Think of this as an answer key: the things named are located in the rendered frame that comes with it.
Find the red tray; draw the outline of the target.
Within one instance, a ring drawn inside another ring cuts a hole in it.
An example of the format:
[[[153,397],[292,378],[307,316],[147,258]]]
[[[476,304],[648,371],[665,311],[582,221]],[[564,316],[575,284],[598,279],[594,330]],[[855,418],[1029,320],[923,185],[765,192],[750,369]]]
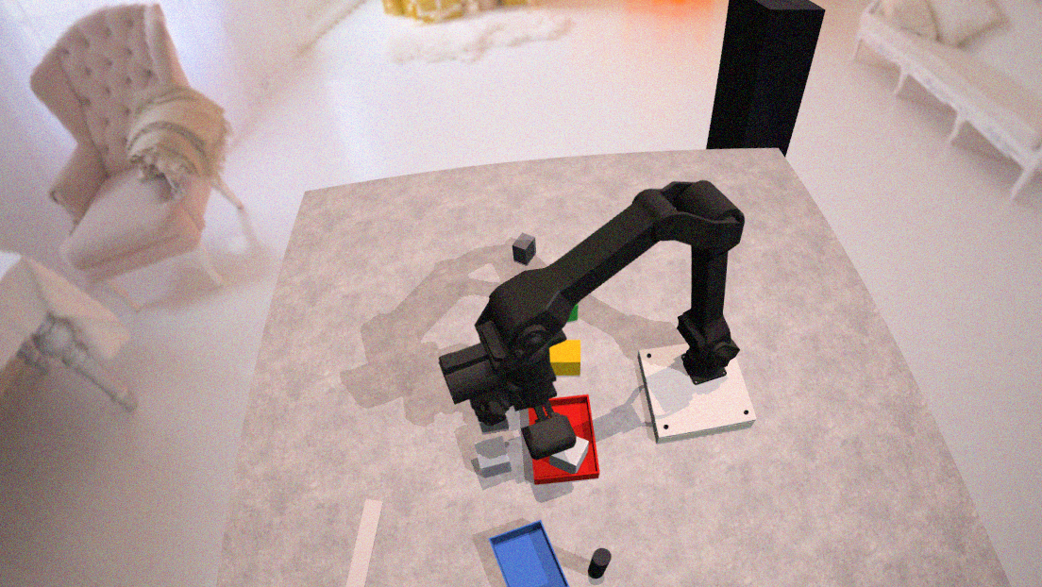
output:
[[[597,463],[595,433],[592,422],[592,412],[588,394],[548,399],[554,412],[567,415],[575,434],[589,441],[589,449],[577,474],[569,474],[553,465],[549,465],[549,457],[536,461],[532,459],[534,484],[563,483],[564,481],[598,478],[600,474]]]

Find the yellow block with grey metal pin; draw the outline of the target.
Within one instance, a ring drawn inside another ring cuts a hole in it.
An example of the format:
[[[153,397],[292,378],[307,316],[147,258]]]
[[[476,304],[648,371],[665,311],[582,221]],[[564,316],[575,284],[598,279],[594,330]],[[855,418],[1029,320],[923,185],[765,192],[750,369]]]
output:
[[[557,376],[580,376],[580,341],[565,341],[550,347],[552,368]]]

